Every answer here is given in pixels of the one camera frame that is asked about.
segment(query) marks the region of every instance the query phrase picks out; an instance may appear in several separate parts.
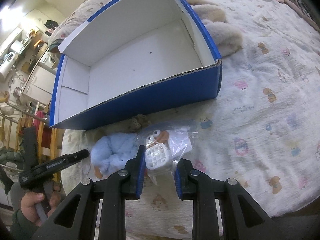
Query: green sleeve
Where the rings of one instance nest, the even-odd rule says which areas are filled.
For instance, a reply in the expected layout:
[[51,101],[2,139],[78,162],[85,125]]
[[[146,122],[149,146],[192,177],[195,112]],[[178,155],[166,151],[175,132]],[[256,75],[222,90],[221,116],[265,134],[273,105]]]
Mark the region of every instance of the green sleeve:
[[10,233],[16,240],[31,240],[37,229],[34,223],[24,217],[20,209],[13,213]]

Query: bed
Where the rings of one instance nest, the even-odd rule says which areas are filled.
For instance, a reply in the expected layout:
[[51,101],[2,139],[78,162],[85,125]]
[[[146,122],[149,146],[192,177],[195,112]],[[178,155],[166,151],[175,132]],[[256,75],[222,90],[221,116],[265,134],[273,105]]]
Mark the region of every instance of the bed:
[[[109,1],[85,1],[52,34],[50,51]],[[94,130],[66,130],[62,154],[91,150],[103,135],[137,131],[142,122],[194,119],[199,140],[184,157],[195,168],[237,179],[270,216],[298,210],[320,196],[320,34],[277,0],[211,1],[244,37],[242,49],[223,58],[218,97]],[[88,159],[62,172],[65,192],[84,177],[98,180]],[[192,202],[178,199],[172,179],[157,182],[145,177],[140,200],[126,202],[127,239],[190,239]]]

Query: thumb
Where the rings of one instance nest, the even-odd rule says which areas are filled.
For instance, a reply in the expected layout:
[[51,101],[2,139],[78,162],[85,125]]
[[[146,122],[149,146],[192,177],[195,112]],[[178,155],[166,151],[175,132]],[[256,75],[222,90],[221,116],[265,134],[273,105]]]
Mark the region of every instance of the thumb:
[[21,199],[21,208],[30,208],[44,200],[43,193],[27,192]]

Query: open box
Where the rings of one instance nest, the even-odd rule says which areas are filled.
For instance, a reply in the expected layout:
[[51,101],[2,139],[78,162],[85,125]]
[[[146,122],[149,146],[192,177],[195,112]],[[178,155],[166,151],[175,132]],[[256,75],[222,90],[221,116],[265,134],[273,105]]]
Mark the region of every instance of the open box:
[[50,125],[88,130],[220,90],[222,60],[185,0],[112,0],[59,46]]

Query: triangular cutout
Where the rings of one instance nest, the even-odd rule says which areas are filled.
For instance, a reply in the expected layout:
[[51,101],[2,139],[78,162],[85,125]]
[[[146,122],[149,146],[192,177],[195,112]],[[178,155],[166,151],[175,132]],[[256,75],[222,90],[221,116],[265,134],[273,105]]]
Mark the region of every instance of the triangular cutout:
[[258,215],[258,213],[242,195],[238,195],[238,200],[244,217],[245,225],[248,228],[260,225],[264,222],[264,220]]
[[80,198],[81,195],[75,195],[65,206],[65,208],[59,213],[59,215],[54,219],[53,222],[65,228],[71,228],[73,225],[73,220],[75,219]]

